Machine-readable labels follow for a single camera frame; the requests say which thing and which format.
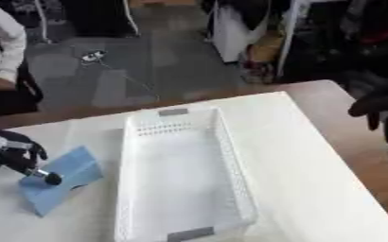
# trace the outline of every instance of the white tabletop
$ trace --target white tabletop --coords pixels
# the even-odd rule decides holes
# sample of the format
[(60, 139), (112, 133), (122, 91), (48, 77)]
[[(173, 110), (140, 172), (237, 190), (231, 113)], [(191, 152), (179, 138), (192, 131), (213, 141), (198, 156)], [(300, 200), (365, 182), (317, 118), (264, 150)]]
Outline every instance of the white tabletop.
[[(222, 110), (259, 212), (250, 242), (388, 242), (388, 215), (284, 93), (191, 104)], [(28, 210), (19, 174), (0, 169), (0, 242), (113, 241), (122, 113), (15, 129), (52, 157), (85, 145), (106, 176), (44, 218)]]

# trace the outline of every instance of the floor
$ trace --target floor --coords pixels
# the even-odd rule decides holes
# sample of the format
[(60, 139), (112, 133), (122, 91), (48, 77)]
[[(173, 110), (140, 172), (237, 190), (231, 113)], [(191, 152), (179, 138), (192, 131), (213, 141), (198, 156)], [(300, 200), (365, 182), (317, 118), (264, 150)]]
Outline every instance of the floor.
[[(203, 41), (206, 16), (197, 7), (148, 6), (135, 9), (133, 18), (139, 38), (71, 38), (72, 31), (52, 27), (51, 38), (60, 41), (31, 45), (43, 110), (137, 105), (242, 85), (237, 67)], [(83, 65), (79, 58), (93, 50), (107, 52), (103, 63)]]

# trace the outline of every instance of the blue sponge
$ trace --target blue sponge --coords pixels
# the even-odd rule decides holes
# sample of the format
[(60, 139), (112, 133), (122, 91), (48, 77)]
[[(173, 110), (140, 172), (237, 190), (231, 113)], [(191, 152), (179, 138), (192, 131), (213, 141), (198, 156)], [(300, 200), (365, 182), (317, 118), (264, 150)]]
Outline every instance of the blue sponge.
[(60, 185), (49, 185), (37, 177), (25, 177), (19, 181), (24, 197), (32, 204), (39, 216), (45, 216), (60, 205), (75, 187), (87, 185), (102, 178), (96, 159), (85, 147), (78, 147), (42, 170), (56, 172), (62, 176)]

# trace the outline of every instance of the plastic storage basket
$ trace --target plastic storage basket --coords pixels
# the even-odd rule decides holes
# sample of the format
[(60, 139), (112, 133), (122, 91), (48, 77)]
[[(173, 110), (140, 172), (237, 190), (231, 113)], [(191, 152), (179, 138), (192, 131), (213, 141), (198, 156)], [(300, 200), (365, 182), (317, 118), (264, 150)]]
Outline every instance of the plastic storage basket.
[(115, 241), (223, 241), (256, 208), (218, 109), (141, 111), (125, 127)]

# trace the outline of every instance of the basket handle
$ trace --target basket handle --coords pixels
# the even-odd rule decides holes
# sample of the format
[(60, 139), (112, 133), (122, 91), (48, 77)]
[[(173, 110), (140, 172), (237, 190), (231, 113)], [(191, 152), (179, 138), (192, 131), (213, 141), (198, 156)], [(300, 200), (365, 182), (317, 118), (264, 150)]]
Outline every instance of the basket handle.
[(182, 231), (168, 234), (168, 242), (181, 242), (215, 234), (213, 227), (205, 227), (191, 231)]
[(159, 116), (173, 116), (173, 115), (182, 115), (182, 114), (188, 114), (188, 109), (172, 109), (172, 110), (161, 110), (158, 112)]

